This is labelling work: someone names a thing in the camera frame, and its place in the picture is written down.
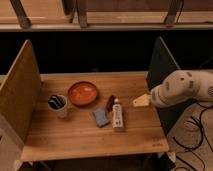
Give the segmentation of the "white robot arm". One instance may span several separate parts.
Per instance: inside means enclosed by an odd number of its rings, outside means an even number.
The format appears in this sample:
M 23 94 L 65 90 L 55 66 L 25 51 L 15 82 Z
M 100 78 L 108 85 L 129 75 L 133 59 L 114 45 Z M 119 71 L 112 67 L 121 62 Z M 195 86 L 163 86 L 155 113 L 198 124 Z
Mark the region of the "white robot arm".
M 176 70 L 164 81 L 133 100 L 134 107 L 152 103 L 159 108 L 174 106 L 190 98 L 213 102 L 213 73 L 207 71 Z

